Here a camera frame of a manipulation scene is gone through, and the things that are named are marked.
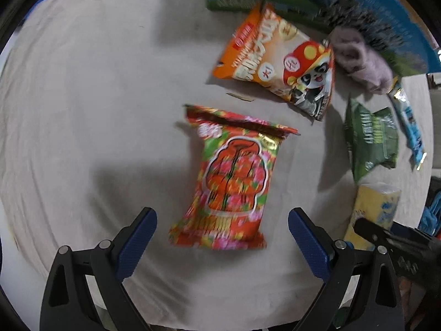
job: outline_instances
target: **table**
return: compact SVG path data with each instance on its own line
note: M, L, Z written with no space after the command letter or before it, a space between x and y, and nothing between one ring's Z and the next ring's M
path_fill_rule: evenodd
M390 102L362 94L338 69L325 120L312 124L257 84L210 77L243 18L210 12L205 0L46 0L30 15L0 80L0 195L20 250L43 276L61 245L94 247L149 206L158 228L124 282L148 323L243 331L303 315L320 282L288 231L288 212L302 207L333 238L344 234L356 195L343 137L348 97L372 111ZM404 87L428 157L412 172L400 131L397 168L378 166L363 182L400 187L396 220L416 226L431 175L433 123L425 76L405 79ZM168 229L191 202L202 147L184 103L302 134L284 141L277 157L261 225L265 250L169 245Z

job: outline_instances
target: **panda face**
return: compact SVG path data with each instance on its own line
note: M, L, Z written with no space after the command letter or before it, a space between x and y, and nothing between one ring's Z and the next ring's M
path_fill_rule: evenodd
M308 70L300 80L304 86L309 89L319 88L326 83L326 73L329 70L329 62L323 62L313 70Z

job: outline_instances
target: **red snack package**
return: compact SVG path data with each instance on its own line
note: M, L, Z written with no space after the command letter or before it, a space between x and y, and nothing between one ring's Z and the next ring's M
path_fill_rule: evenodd
M278 16L270 4L258 4L230 40L213 75L257 82L320 121L334 86L334 55Z
M170 229L177 245L265 247L259 232L280 143L296 129L219 109L186 105L204 140L193 203Z

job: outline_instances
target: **yellow tissue pack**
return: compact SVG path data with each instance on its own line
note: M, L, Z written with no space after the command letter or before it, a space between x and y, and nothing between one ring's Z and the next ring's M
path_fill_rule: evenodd
M354 224L357 219L366 218L385 229L392 227L401 190L386 183L360 185L351 220L346 230L345 241L350 241L355 249L373 250L373 244L357 235Z

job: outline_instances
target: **pink cloth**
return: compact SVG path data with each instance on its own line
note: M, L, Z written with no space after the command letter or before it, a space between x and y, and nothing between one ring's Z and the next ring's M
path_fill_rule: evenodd
M368 92L386 94L390 91L392 70L378 52L366 45L361 33L337 26L329 40L335 60L350 77L365 85Z

